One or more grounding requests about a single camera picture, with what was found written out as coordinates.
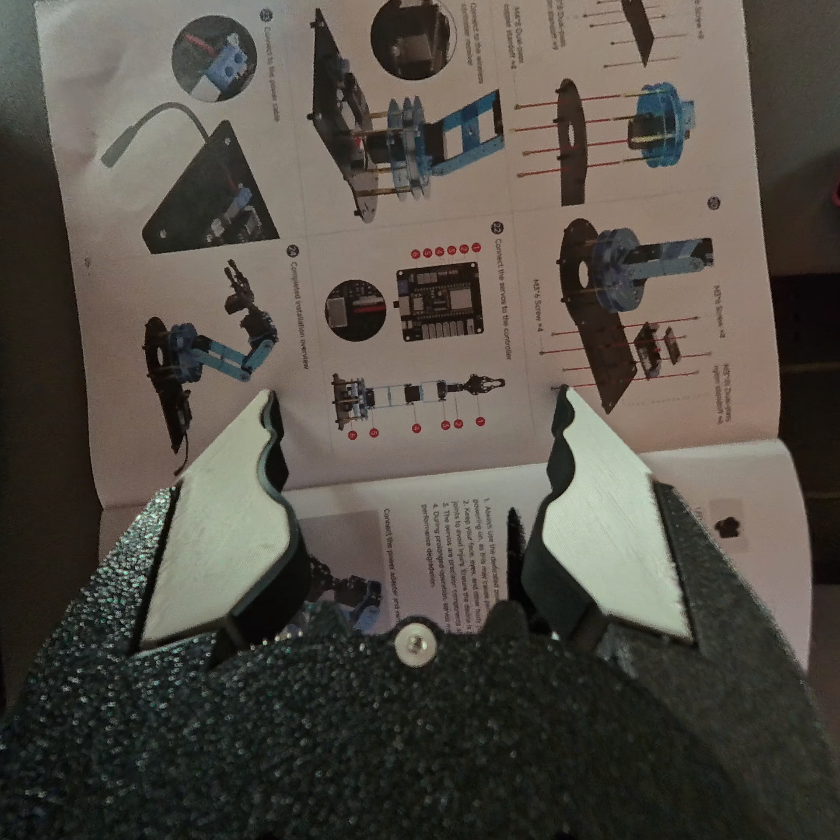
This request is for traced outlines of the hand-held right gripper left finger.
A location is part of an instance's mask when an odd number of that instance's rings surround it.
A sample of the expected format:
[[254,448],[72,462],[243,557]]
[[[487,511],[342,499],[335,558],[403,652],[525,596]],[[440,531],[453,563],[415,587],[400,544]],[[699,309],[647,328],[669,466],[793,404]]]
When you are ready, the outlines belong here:
[[223,631],[236,648],[275,638],[307,596],[307,549],[282,491],[277,395],[260,392],[193,462],[143,620],[141,648]]

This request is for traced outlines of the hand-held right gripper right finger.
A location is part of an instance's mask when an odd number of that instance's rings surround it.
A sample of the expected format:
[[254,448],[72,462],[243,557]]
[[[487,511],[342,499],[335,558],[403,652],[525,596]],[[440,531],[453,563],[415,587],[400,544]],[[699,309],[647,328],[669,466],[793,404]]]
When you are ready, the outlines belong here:
[[694,641],[651,471],[562,386],[523,590],[564,642],[593,648],[610,623]]

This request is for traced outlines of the white instruction booklet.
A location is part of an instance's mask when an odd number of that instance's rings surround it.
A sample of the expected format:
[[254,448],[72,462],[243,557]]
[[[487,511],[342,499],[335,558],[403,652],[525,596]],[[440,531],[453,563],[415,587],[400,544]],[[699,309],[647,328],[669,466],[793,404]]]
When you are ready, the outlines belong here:
[[277,394],[311,599],[472,632],[563,385],[803,666],[741,2],[38,2],[102,506]]

